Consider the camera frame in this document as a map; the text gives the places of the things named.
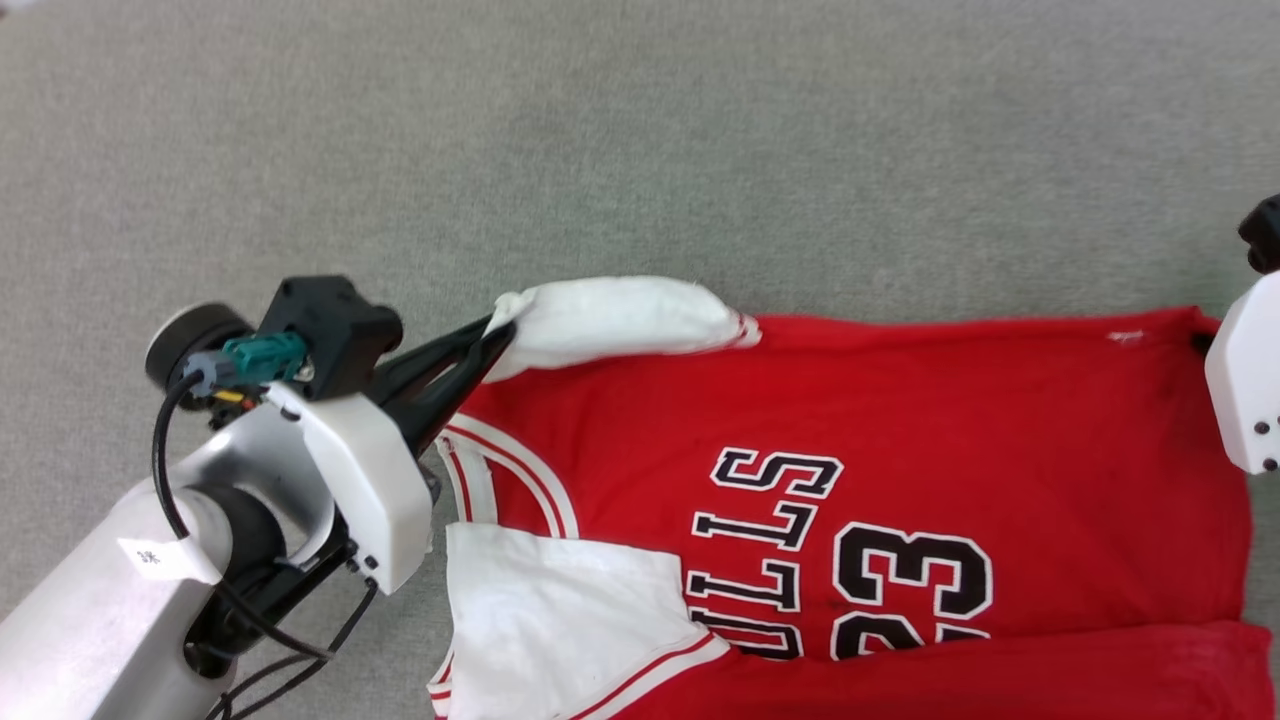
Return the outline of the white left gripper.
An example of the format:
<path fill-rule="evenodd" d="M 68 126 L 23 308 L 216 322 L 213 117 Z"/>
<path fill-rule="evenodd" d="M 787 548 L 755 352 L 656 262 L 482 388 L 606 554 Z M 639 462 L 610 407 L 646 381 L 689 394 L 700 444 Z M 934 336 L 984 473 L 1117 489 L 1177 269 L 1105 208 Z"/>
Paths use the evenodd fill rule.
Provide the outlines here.
<path fill-rule="evenodd" d="M 298 416 L 303 445 L 346 519 L 364 574 L 396 593 L 433 550 L 433 496 L 417 459 L 481 384 L 517 334 L 490 316 L 380 364 L 362 393 L 306 400 L 271 384 L 268 400 Z M 398 427 L 375 404 L 398 402 Z"/>

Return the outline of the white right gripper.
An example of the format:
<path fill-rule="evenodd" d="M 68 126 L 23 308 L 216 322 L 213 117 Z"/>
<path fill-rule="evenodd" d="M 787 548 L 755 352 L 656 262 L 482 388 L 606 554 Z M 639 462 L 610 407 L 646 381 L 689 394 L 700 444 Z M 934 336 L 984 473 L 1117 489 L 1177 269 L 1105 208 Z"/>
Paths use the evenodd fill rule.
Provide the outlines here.
<path fill-rule="evenodd" d="M 1228 309 L 1204 360 L 1222 446 L 1252 475 L 1279 464 L 1279 275 L 1261 277 Z"/>

